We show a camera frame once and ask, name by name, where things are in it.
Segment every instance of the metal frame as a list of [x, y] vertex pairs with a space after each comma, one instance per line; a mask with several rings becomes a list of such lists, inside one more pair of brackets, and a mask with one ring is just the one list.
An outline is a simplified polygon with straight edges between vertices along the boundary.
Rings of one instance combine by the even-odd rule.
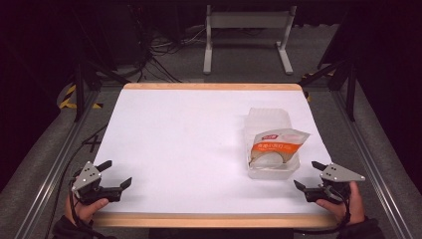
[[16, 239], [29, 238], [31, 236], [34, 227], [36, 226], [41, 214], [44, 211], [44, 208], [47, 205], [47, 202], [53, 193], [53, 191], [60, 190], [60, 188], [55, 188], [56, 184], [60, 179], [60, 175], [63, 173], [68, 162], [70, 155], [72, 154], [71, 148], [74, 145], [85, 120], [87, 119], [88, 113], [91, 109], [91, 106], [95, 102], [99, 92], [91, 92], [88, 95], [86, 103], [86, 111], [81, 115], [80, 120], [77, 120], [72, 126], [65, 143], [63, 144], [54, 164], [52, 165], [49, 174], [47, 175], [44, 183], [42, 184], [34, 202], [31, 205], [24, 221], [21, 224], [18, 232], [15, 235]]
[[381, 205], [384, 207], [386, 215], [390, 220], [391, 226], [393, 227], [396, 236], [398, 239], [412, 239], [413, 236], [410, 233], [409, 228], [407, 227], [406, 221], [400, 213], [400, 210], [397, 207], [394, 197], [390, 192], [388, 185], [385, 183], [382, 178], [381, 172], [376, 166], [375, 160], [373, 159], [369, 148], [366, 146], [366, 143], [361, 135], [355, 122], [349, 120], [349, 114], [346, 111], [344, 105], [346, 102], [341, 95], [340, 91], [332, 92], [332, 97], [338, 109], [340, 110], [344, 121], [347, 124], [347, 127], [357, 145], [357, 150], [361, 156], [361, 162], [368, 173], [368, 178], [371, 180], [372, 185], [375, 189], [376, 194], [378, 195]]
[[280, 28], [283, 39], [276, 42], [277, 50], [287, 75], [293, 74], [293, 68], [286, 52], [293, 20], [296, 15], [296, 6], [285, 12], [212, 12], [211, 5], [207, 5], [206, 32], [207, 44], [205, 47], [204, 74], [211, 74], [213, 28]]

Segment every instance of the finger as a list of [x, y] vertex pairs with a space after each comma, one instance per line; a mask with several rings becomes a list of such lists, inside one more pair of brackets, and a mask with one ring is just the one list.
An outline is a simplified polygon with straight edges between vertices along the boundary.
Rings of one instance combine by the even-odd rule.
[[322, 208], [325, 208], [326, 210], [332, 212], [335, 217], [342, 218], [344, 216], [344, 205], [343, 203], [336, 205], [334, 203], [331, 203], [324, 199], [319, 199], [316, 201], [316, 204]]
[[65, 208], [70, 208], [70, 205], [71, 205], [71, 196], [70, 196], [70, 195], [68, 195], [68, 196], [66, 197]]
[[93, 204], [85, 207], [84, 209], [81, 209], [80, 211], [80, 217], [82, 220], [87, 221], [91, 220], [91, 217], [94, 213], [102, 209], [103, 207], [108, 205], [108, 200], [106, 198], [100, 199]]
[[95, 203], [89, 205], [87, 207], [87, 212], [89, 212], [90, 214], [94, 214], [98, 210], [105, 207], [107, 204], [108, 204], [108, 200], [106, 198], [100, 199], [100, 200], [96, 201]]
[[349, 183], [350, 186], [350, 200], [361, 199], [359, 188], [357, 187], [357, 183], [355, 181], [351, 181]]

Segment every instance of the packaged snack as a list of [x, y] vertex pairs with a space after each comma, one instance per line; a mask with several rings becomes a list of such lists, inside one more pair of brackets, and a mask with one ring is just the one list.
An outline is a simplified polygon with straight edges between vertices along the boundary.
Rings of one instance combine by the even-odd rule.
[[273, 129], [255, 136], [249, 165], [252, 168], [275, 168], [289, 162], [310, 136], [292, 128]]

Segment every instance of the human hand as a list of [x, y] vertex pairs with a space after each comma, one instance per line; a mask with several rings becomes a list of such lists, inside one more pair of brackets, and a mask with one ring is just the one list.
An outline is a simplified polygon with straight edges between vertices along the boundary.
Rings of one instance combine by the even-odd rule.
[[[346, 225], [360, 223], [365, 220], [365, 209], [363, 208], [363, 200], [360, 195], [359, 188], [357, 187], [357, 183], [355, 181], [351, 181], [349, 185], [350, 197], [348, 199], [348, 204], [350, 209], [350, 221]], [[324, 199], [319, 199], [316, 201], [316, 204], [332, 212], [337, 222], [341, 222], [345, 216], [346, 209], [344, 203], [336, 205]]]
[[[72, 216], [72, 207], [71, 207], [71, 200], [70, 196], [66, 199], [65, 204], [65, 216], [74, 224], [77, 226], [74, 217]], [[74, 197], [74, 203], [75, 205], [75, 212], [77, 213], [78, 217], [86, 222], [87, 224], [91, 222], [93, 219], [94, 213], [102, 209], [103, 207], [108, 205], [108, 200], [106, 198], [100, 199], [96, 202], [94, 202], [91, 205], [84, 205], [81, 202], [78, 202], [78, 199], [76, 198], [75, 194], [72, 193], [72, 196]]]

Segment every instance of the white paper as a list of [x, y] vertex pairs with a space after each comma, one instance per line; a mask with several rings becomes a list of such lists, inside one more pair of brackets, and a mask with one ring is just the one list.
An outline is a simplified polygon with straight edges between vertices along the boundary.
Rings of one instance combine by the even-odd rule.
[[[292, 128], [311, 136], [301, 166], [287, 180], [255, 180], [245, 163], [250, 108], [284, 109]], [[132, 177], [119, 203], [105, 212], [324, 214], [293, 180], [320, 183], [316, 160], [331, 159], [301, 91], [122, 90], [95, 160], [112, 160], [102, 186]]]

